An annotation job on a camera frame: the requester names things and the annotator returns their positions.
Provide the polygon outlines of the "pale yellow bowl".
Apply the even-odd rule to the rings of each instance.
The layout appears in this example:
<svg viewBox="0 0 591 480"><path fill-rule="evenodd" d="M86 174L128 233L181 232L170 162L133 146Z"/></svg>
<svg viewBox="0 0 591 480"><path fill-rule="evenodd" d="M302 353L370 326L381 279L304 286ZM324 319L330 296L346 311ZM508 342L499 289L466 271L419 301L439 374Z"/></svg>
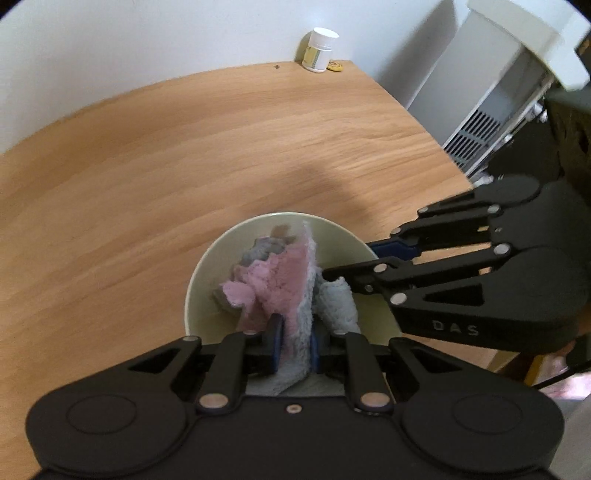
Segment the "pale yellow bowl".
<svg viewBox="0 0 591 480"><path fill-rule="evenodd" d="M290 354L308 347L315 317L330 331L386 345L401 334L387 302L353 293L352 281L342 275L323 277L332 267L375 257L353 233L314 215L273 213L243 221L199 260L185 297L185 332L214 344L238 331L263 331L277 313Z"/></svg>

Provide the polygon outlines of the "grey and pink cloth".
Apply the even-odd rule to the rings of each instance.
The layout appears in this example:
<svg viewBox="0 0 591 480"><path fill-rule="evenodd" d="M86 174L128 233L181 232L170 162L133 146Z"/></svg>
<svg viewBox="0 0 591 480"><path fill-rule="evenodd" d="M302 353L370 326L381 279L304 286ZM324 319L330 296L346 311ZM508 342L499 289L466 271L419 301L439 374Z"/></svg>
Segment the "grey and pink cloth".
<svg viewBox="0 0 591 480"><path fill-rule="evenodd" d="M246 393L255 396L338 396L338 380L311 369L311 333L318 319L331 333L359 333L353 293L322 287L317 243L308 222L301 234L257 239L215 291L218 303L239 314L238 331L263 331L273 314L284 319L280 366L270 376L253 376Z"/></svg>

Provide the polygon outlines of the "white radiator heater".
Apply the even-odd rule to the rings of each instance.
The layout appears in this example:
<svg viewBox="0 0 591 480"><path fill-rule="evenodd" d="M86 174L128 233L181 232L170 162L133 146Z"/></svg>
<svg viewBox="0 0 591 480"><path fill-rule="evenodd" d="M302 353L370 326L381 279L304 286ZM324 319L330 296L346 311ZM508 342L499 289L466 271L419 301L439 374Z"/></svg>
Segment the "white radiator heater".
<svg viewBox="0 0 591 480"><path fill-rule="evenodd" d="M455 68L484 92L474 101L444 149L473 179L491 154L538 116L543 96L554 85L579 91L590 83L583 53L590 43L590 15L571 1L470 1L468 46Z"/></svg>

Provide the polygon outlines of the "small yellow round object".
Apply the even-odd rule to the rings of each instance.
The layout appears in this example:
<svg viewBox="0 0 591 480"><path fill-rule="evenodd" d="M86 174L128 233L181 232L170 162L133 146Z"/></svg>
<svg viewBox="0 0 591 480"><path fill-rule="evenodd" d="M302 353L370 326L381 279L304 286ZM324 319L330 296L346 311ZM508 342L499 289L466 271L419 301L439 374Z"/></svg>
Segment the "small yellow round object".
<svg viewBox="0 0 591 480"><path fill-rule="evenodd" d="M344 64L338 61L329 61L327 70L335 73L342 72L344 70Z"/></svg>

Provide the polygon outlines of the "white small pill bottle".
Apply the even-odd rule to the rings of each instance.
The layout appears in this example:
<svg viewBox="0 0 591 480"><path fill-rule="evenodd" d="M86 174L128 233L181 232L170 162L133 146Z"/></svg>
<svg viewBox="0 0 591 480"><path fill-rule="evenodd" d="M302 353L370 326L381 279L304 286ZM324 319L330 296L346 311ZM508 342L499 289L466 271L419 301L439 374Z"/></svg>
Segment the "white small pill bottle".
<svg viewBox="0 0 591 480"><path fill-rule="evenodd" d="M322 73L328 69L339 34L324 27L315 27L308 37L301 66L308 71Z"/></svg>

